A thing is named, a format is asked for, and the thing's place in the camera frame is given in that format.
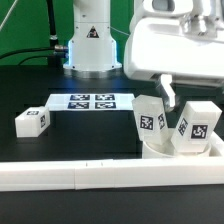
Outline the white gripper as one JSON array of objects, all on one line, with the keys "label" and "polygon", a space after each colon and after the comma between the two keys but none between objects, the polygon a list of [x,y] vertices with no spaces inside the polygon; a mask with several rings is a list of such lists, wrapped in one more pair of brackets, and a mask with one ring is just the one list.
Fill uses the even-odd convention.
[{"label": "white gripper", "polygon": [[172,76],[178,82],[224,82],[224,31],[216,37],[185,33],[178,19],[143,18],[126,42],[124,73],[130,79],[149,81],[156,74],[166,112],[176,107]]}]

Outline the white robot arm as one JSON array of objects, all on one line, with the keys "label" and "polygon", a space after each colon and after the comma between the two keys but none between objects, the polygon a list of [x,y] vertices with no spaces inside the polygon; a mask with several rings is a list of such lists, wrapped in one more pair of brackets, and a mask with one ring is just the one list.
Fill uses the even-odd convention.
[{"label": "white robot arm", "polygon": [[98,77],[122,68],[133,80],[157,80],[175,105],[172,82],[224,85],[222,0],[134,0],[124,59],[110,33],[110,0],[73,0],[74,34],[66,72]]}]

